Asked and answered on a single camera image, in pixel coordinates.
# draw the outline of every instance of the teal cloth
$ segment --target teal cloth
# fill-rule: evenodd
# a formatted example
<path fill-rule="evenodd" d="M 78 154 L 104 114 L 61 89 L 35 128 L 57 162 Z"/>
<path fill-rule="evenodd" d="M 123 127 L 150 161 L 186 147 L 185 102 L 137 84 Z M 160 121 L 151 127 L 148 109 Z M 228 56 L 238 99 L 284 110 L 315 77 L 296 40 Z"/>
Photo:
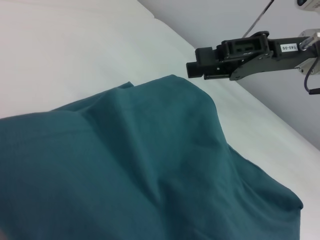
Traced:
<path fill-rule="evenodd" d="M 298 240 L 302 208 L 173 75 L 0 120 L 9 240 Z"/>

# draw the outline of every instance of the green fabric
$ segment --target green fabric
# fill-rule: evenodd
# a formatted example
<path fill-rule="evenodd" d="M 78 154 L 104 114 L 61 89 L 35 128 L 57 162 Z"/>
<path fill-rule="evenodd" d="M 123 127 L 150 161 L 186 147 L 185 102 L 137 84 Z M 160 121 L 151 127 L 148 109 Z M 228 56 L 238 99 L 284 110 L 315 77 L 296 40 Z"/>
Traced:
<path fill-rule="evenodd" d="M 298 240 L 302 207 L 173 75 L 0 120 L 9 240 Z"/>

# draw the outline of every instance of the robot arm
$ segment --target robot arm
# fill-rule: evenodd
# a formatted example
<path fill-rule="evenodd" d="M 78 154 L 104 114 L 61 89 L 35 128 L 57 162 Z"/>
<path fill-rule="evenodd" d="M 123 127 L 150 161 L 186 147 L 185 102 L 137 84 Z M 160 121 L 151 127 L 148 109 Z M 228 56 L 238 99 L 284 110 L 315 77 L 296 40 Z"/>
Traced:
<path fill-rule="evenodd" d="M 320 0 L 296 0 L 296 5 L 320 12 Z M 262 31 L 251 37 L 223 41 L 216 49 L 196 49 L 196 62 L 186 64 L 188 77 L 237 81 L 257 73 L 298 69 L 306 75 L 304 86 L 309 94 L 320 94 L 320 88 L 307 87 L 309 75 L 320 73 L 320 29 L 306 30 L 295 38 L 268 36 L 269 32 Z"/>

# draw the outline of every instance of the label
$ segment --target label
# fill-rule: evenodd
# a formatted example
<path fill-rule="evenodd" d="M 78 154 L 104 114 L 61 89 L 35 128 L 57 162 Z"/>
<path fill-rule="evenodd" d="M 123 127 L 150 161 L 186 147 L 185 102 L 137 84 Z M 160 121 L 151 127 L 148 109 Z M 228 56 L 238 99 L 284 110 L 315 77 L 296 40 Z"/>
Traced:
<path fill-rule="evenodd" d="M 298 46 L 296 43 L 291 43 L 291 44 L 282 44 L 280 45 L 281 52 L 287 53 L 287 52 L 298 52 Z"/>

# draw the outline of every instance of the white wall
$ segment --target white wall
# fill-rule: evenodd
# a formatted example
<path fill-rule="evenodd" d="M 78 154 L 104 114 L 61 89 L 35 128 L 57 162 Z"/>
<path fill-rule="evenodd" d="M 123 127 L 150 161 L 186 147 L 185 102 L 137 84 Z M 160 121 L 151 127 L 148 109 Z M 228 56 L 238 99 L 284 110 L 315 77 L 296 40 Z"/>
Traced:
<path fill-rule="evenodd" d="M 221 41 L 241 38 L 269 3 L 269 0 L 139 1 L 195 48 L 215 47 Z M 320 16 L 298 10 L 294 1 L 275 0 L 251 34 L 267 30 L 270 38 L 293 38 L 306 29 L 320 28 Z M 239 84 L 320 149 L 320 96 L 308 95 L 302 74 L 297 70 L 260 73 L 244 78 Z M 320 77 L 311 77 L 309 86 L 320 88 Z"/>

